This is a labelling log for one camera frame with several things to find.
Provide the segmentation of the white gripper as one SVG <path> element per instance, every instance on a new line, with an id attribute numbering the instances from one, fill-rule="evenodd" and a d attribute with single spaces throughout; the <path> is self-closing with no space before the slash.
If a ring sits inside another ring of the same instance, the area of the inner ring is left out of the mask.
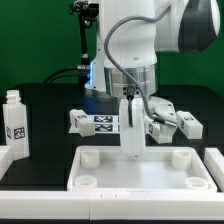
<path id="1" fill-rule="evenodd" d="M 134 98 L 131 106 L 132 124 L 129 125 L 128 100 L 122 99 L 119 106 L 119 127 L 121 150 L 130 156 L 145 152 L 144 106 L 141 98 Z"/>

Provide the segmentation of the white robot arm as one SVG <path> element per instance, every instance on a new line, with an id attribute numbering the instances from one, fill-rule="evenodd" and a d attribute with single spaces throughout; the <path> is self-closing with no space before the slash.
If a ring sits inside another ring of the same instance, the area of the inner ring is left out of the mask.
<path id="1" fill-rule="evenodd" d="M 158 52 L 201 52 L 220 30 L 217 0 L 87 0 L 97 23 L 97 53 L 87 88 L 120 100 L 121 150 L 145 152 L 145 120 L 171 135 L 176 122 L 149 108 Z"/>

